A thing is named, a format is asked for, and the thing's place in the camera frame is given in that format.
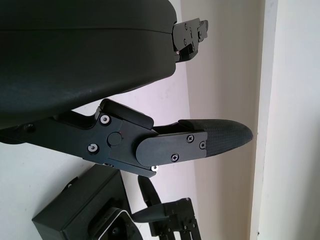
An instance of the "black plastic case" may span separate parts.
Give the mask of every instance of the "black plastic case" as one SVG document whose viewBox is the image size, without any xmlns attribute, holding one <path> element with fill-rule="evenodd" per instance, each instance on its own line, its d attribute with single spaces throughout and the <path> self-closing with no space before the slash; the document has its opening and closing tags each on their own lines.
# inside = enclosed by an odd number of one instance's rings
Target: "black plastic case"
<svg viewBox="0 0 320 240">
<path fill-rule="evenodd" d="M 110 208 L 131 210 L 119 170 L 94 165 L 33 218 L 43 240 L 90 240 Z"/>
</svg>

